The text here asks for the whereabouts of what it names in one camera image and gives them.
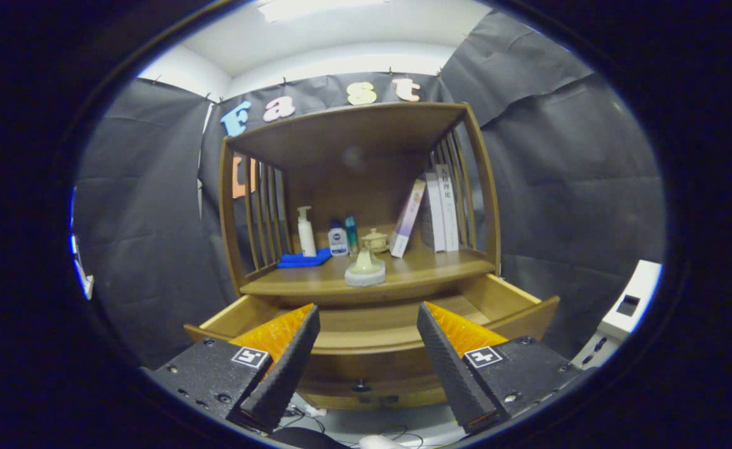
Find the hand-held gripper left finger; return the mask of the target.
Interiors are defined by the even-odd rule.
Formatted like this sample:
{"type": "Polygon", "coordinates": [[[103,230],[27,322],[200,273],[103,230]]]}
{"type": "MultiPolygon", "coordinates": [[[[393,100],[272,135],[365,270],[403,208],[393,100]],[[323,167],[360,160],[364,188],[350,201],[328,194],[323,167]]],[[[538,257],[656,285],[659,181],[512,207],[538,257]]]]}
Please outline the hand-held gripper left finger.
{"type": "Polygon", "coordinates": [[[319,332],[319,309],[307,304],[240,336],[203,330],[188,349],[144,374],[210,418],[271,433],[297,390],[319,332]]]}

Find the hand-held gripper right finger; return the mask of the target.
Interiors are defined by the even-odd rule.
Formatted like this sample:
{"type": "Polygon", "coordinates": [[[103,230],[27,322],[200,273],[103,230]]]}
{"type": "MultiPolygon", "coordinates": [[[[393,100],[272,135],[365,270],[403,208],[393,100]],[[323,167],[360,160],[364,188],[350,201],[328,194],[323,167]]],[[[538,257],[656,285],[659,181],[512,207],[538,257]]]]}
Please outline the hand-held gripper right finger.
{"type": "Polygon", "coordinates": [[[508,339],[430,302],[418,308],[417,329],[455,420],[468,434],[534,411],[594,372],[532,336],[508,339]]]}

